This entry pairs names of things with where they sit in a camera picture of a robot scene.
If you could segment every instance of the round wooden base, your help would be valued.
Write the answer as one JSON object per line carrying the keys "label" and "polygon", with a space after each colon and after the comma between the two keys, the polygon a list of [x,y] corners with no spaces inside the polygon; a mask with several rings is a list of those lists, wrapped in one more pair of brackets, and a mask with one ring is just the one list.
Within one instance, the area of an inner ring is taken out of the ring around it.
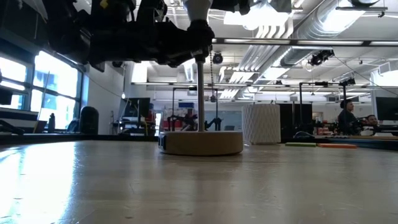
{"label": "round wooden base", "polygon": [[162,152],[182,156],[223,156],[243,150],[242,132],[178,131],[159,134]]}

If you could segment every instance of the orange object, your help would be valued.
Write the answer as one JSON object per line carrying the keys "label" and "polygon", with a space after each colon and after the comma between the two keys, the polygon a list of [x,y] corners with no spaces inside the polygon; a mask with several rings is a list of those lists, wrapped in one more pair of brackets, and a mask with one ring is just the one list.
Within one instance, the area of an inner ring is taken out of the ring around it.
{"label": "orange object", "polygon": [[319,143],[319,147],[330,147],[330,148],[338,148],[338,149],[356,149],[355,145],[351,144],[326,144],[326,143]]}

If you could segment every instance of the white cylindrical object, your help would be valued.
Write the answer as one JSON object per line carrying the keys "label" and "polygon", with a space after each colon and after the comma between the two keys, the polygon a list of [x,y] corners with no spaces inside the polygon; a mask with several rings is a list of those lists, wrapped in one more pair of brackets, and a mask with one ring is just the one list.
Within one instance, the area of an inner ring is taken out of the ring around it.
{"label": "white cylindrical object", "polygon": [[280,142],[279,105],[255,104],[242,108],[243,141],[248,144]]}
{"label": "white cylindrical object", "polygon": [[207,14],[213,0],[183,0],[183,5],[187,11],[189,20],[207,20]]}

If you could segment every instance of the window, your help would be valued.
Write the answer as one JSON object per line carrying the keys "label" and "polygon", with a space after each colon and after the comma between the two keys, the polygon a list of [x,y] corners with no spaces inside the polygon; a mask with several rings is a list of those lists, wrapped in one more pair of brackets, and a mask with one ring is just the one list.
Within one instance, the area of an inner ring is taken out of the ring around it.
{"label": "window", "polygon": [[11,98],[11,105],[0,105],[0,107],[21,110],[22,109],[23,100],[24,100],[24,96],[13,95],[12,98]]}
{"label": "window", "polygon": [[24,82],[26,80],[25,65],[0,57],[0,70],[3,77],[20,82]]}
{"label": "window", "polygon": [[35,58],[33,85],[56,91],[62,95],[77,97],[78,70],[55,57],[40,52]]}
{"label": "window", "polygon": [[50,115],[55,115],[55,128],[66,129],[75,115],[76,101],[64,96],[54,96],[46,93],[42,104],[43,93],[39,90],[32,91],[30,108],[32,111],[40,112],[39,120],[48,121]]}

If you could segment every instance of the fluorescent light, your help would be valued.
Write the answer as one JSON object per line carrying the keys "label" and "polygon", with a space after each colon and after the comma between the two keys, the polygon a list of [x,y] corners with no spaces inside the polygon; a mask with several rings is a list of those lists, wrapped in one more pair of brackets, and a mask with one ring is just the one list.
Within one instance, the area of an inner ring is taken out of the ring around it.
{"label": "fluorescent light", "polygon": [[299,40],[299,45],[362,45],[363,41],[351,41],[351,40]]}
{"label": "fluorescent light", "polygon": [[325,47],[325,46],[292,46],[293,49],[298,50],[333,50],[333,47]]}
{"label": "fluorescent light", "polygon": [[287,71],[289,71],[289,68],[268,68],[263,74],[262,76],[266,79],[266,80],[275,80],[278,77],[280,77],[281,75],[285,74]]}
{"label": "fluorescent light", "polygon": [[316,92],[312,92],[312,91],[303,91],[302,92],[302,95],[311,95],[312,93],[314,93],[315,95],[329,95],[329,94],[331,94],[331,92],[319,92],[319,91],[316,91]]}
{"label": "fluorescent light", "polygon": [[215,83],[214,86],[247,86],[247,84],[235,84],[235,83]]}
{"label": "fluorescent light", "polygon": [[294,94],[294,91],[260,91],[259,93],[267,95],[290,95]]}
{"label": "fluorescent light", "polygon": [[346,96],[359,96],[363,94],[368,94],[368,92],[346,92]]}
{"label": "fluorescent light", "polygon": [[[173,99],[154,99],[154,101],[173,101]],[[198,100],[178,100],[178,99],[174,99],[174,102],[181,102],[181,101],[186,101],[186,102],[196,102]]]}
{"label": "fluorescent light", "polygon": [[290,40],[277,40],[277,39],[225,39],[226,44],[264,44],[264,45],[286,45]]}
{"label": "fluorescent light", "polygon": [[132,85],[170,85],[169,83],[136,83],[132,82]]}
{"label": "fluorescent light", "polygon": [[372,41],[370,43],[370,46],[373,45],[394,45],[394,46],[398,46],[398,41]]}

